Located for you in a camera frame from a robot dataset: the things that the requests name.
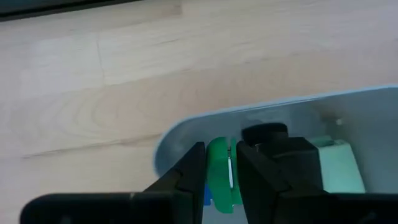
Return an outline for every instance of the gray plastic bin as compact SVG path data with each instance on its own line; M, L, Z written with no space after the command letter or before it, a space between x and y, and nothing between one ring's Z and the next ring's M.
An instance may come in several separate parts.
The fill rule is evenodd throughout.
M240 106L187 118L159 142L154 164L159 175L171 168L197 141L219 136L241 139L242 129L281 122L290 136L330 135L351 144L367 192L398 193L398 88L379 86L358 91L290 98ZM204 223L246 223L243 208L224 215L204 209Z

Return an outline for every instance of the light wooden surface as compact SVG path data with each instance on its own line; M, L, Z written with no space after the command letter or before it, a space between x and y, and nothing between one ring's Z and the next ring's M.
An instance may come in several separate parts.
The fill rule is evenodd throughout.
M146 0L0 23L0 223L142 190L185 116L398 81L395 0Z

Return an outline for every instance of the wood grain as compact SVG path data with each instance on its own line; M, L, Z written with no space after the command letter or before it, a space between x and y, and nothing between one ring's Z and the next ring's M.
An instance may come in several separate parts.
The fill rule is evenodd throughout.
M146 0L1 23L0 222L50 192L142 190L186 116L397 83L397 15L391 0Z

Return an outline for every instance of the light green object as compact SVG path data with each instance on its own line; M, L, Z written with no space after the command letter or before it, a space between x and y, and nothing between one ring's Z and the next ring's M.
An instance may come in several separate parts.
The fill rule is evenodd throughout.
M350 144L330 136L308 139L318 148L323 189L329 193L365 193Z

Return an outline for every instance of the green object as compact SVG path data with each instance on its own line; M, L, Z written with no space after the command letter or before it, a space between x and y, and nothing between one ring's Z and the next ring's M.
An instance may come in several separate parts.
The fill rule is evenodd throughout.
M231 158L233 187L229 181L228 154ZM225 137L212 140L206 150L207 184L216 209L222 213L233 213L233 205L241 205L236 162L236 141L228 145Z

